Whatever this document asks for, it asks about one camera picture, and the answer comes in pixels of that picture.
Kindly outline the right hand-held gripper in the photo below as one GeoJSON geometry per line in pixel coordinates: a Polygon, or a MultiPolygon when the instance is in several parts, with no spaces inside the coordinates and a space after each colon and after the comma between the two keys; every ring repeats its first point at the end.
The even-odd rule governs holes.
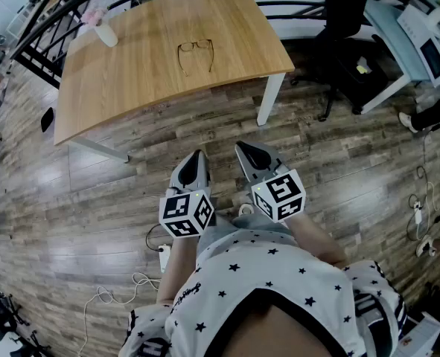
{"type": "Polygon", "coordinates": [[[286,164],[272,165],[280,155],[270,146],[239,141],[235,152],[249,182],[253,204],[273,222],[301,213],[305,206],[305,189],[295,169],[286,164]]]}

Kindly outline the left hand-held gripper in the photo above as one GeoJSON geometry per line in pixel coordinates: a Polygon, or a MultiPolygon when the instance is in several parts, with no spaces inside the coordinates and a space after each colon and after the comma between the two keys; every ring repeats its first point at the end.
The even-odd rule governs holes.
{"type": "Polygon", "coordinates": [[[174,239],[204,234],[214,214],[210,180],[208,158],[200,149],[186,156],[172,172],[170,187],[159,201],[159,224],[174,239]]]}

